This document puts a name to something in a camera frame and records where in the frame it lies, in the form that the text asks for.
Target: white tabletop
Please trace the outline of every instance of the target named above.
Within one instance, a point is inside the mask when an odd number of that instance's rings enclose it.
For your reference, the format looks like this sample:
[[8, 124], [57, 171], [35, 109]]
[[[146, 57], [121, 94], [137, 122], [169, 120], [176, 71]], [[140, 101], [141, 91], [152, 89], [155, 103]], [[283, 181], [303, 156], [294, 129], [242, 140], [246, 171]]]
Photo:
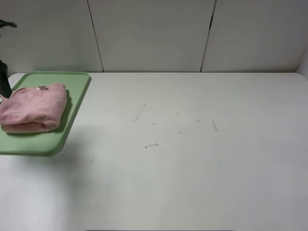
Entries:
[[91, 77], [58, 159], [0, 156], [1, 231], [307, 230], [303, 76]]

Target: folded pink towel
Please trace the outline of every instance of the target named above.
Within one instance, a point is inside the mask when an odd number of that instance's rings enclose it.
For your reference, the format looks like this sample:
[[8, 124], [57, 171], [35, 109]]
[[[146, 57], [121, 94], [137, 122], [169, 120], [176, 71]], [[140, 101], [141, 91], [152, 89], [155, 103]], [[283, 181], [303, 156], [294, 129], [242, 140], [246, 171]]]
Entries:
[[10, 98], [2, 97], [0, 125], [8, 133], [52, 131], [59, 127], [66, 106], [63, 84], [52, 84], [46, 90], [21, 88]]

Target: green tray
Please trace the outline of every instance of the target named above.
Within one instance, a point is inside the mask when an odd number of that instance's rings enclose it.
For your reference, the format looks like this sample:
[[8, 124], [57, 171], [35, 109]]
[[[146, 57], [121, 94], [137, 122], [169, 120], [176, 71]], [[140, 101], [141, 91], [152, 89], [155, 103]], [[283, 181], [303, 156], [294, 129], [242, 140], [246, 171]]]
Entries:
[[13, 90], [36, 88], [37, 85], [62, 83], [66, 86], [67, 104], [60, 126], [45, 133], [7, 134], [0, 129], [0, 154], [53, 156], [63, 147], [78, 108], [87, 91], [91, 77], [85, 72], [30, 72], [25, 74]]

